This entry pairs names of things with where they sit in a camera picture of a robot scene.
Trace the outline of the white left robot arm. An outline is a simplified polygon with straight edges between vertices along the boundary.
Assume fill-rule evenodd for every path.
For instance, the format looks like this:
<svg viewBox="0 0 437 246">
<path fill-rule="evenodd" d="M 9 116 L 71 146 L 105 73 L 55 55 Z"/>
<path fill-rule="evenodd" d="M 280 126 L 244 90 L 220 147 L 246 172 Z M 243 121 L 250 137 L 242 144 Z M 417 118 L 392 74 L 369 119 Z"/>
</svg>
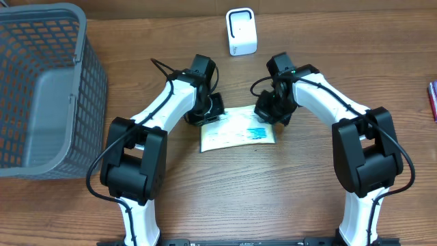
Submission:
<svg viewBox="0 0 437 246">
<path fill-rule="evenodd" d="M 109 190 L 105 199 L 122 211 L 126 234 L 117 245 L 159 244 L 154 200 L 165 178 L 168 135 L 180 118 L 203 126 L 224 113 L 211 82 L 219 70 L 210 57 L 197 54 L 183 70 L 156 59 L 153 64 L 166 78 L 164 90 L 141 113 L 112 121 L 106 148 L 97 158 L 100 182 Z"/>
</svg>

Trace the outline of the red purple pad pack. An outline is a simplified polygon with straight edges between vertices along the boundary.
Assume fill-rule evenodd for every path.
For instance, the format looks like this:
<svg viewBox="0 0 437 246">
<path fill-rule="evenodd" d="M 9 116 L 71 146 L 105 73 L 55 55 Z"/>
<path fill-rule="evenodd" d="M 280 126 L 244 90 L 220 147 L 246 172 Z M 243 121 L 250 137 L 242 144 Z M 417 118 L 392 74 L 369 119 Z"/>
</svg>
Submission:
<svg viewBox="0 0 437 246">
<path fill-rule="evenodd" d="M 428 85 L 427 92 L 429 96 L 429 103 L 433 113 L 433 119 L 437 122 L 437 93 L 436 93 L 437 81 L 433 81 Z"/>
</svg>

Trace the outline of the yellow snack packet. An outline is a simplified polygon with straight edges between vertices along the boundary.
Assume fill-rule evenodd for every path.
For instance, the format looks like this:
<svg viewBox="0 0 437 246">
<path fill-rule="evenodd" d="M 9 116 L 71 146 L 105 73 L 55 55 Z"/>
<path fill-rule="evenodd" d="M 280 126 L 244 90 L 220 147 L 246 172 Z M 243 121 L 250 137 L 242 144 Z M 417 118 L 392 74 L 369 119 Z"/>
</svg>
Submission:
<svg viewBox="0 0 437 246">
<path fill-rule="evenodd" d="M 226 108 L 218 120 L 201 127 L 200 152 L 250 144 L 275 144 L 273 127 L 256 113 L 255 105 Z"/>
</svg>

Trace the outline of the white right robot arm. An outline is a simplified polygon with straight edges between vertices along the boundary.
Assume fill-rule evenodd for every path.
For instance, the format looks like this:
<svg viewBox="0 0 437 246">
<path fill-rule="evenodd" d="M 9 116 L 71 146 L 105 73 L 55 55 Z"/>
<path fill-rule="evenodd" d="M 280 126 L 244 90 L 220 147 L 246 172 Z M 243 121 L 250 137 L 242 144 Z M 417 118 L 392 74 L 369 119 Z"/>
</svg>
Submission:
<svg viewBox="0 0 437 246">
<path fill-rule="evenodd" d="M 293 112 L 305 107 L 331 128 L 334 170 L 346 202 L 328 243 L 399 245 L 399 239 L 376 232 L 383 198 L 404 170 L 391 114 L 350 100 L 311 64 L 295 67 L 287 53 L 272 56 L 266 67 L 273 90 L 258 94 L 255 105 L 264 122 L 288 125 Z"/>
</svg>

